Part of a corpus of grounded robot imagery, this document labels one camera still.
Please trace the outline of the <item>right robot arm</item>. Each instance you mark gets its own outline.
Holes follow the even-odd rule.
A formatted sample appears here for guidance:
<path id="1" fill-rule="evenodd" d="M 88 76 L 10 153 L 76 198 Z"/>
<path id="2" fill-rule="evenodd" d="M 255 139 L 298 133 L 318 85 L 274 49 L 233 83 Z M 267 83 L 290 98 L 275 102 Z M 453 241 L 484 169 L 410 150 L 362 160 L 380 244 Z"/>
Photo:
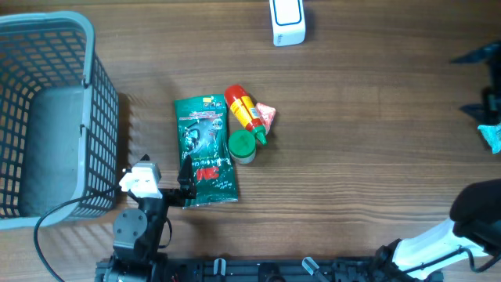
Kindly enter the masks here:
<path id="1" fill-rule="evenodd" d="M 479 121 L 478 131 L 494 154 L 500 152 L 500 42 L 492 42 L 451 60 L 484 62 L 491 85 L 482 103 L 461 110 Z M 482 273 L 500 261 L 500 181 L 473 183 L 454 200 L 449 217 L 421 235 L 383 246 L 367 270 L 371 281 L 439 281 L 432 274 L 466 259 Z"/>

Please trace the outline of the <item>red chili sauce bottle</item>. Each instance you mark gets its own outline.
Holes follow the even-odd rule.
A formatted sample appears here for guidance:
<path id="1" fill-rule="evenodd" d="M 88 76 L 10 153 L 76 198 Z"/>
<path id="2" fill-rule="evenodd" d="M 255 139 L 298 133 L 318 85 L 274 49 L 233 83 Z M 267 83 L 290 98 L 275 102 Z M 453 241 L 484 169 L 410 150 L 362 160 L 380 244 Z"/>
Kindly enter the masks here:
<path id="1" fill-rule="evenodd" d="M 241 85 L 231 85 L 225 90 L 224 98 L 239 123 L 262 145 L 267 145 L 265 126 L 247 91 Z"/>

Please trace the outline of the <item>green lid seasoning jar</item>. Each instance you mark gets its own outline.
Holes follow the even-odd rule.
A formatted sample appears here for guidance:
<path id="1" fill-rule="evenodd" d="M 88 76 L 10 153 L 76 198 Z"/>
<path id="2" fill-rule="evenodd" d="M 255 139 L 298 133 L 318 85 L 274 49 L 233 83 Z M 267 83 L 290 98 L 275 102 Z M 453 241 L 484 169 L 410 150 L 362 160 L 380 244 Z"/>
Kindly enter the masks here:
<path id="1" fill-rule="evenodd" d="M 251 163 L 256 156 L 256 139 L 246 130 L 238 130 L 229 137 L 229 152 L 238 163 L 245 165 Z"/>

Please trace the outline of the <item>green 3M gloves package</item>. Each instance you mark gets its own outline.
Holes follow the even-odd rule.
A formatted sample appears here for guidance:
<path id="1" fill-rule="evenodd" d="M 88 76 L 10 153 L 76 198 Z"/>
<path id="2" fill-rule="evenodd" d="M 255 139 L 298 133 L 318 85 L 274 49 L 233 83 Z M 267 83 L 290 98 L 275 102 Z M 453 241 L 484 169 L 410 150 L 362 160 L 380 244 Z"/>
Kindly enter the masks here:
<path id="1" fill-rule="evenodd" d="M 179 159 L 191 157 L 196 196 L 185 207 L 238 201 L 228 146 L 228 108 L 222 94 L 175 101 Z"/>

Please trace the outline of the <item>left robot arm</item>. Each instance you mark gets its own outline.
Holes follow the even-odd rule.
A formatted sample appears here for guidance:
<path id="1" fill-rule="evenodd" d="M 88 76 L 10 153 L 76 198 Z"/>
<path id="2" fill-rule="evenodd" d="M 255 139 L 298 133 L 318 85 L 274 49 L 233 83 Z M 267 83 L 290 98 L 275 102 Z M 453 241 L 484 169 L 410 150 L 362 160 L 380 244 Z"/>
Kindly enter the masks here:
<path id="1" fill-rule="evenodd" d="M 164 226 L 171 224 L 168 209 L 183 207 L 196 197 L 192 158 L 182 162 L 178 189 L 159 188 L 160 169 L 148 155 L 123 173 L 119 186 L 138 207 L 123 210 L 115 219 L 114 252 L 109 260 L 96 264 L 95 281 L 175 281 L 168 256 L 159 252 L 160 239 Z"/>

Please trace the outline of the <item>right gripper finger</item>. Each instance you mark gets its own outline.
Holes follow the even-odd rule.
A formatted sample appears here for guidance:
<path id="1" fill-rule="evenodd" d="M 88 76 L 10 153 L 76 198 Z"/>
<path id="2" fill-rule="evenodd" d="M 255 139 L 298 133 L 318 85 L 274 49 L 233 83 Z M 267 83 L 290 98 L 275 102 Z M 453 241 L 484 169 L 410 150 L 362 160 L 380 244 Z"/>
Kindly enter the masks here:
<path id="1" fill-rule="evenodd" d="M 488 43 L 478 49 L 456 57 L 450 63 L 500 63 L 500 41 Z"/>
<path id="2" fill-rule="evenodd" d="M 471 103 L 460 107 L 460 111 L 473 118 L 477 123 L 485 124 L 488 120 L 485 115 L 485 106 L 481 103 Z"/>

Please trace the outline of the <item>mint wet wipes pack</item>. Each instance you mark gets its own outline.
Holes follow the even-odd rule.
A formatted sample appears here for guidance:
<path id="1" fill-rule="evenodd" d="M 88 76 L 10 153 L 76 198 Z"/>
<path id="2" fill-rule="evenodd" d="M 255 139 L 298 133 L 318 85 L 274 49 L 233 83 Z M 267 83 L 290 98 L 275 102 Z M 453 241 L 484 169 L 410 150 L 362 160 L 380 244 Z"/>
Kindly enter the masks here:
<path id="1" fill-rule="evenodd" d="M 492 153 L 497 154 L 501 151 L 501 124 L 497 125 L 479 125 L 478 130 L 491 147 Z"/>

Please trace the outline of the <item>red white small packet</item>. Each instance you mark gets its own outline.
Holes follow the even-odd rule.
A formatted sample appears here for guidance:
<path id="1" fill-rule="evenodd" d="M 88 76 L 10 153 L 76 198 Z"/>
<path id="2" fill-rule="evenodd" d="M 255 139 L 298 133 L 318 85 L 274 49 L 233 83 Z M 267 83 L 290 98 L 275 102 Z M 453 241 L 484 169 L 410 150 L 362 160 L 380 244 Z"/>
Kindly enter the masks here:
<path id="1" fill-rule="evenodd" d="M 256 110 L 259 114 L 261 123 L 265 126 L 266 133 L 269 133 L 274 117 L 276 116 L 276 109 L 263 103 L 257 103 Z"/>

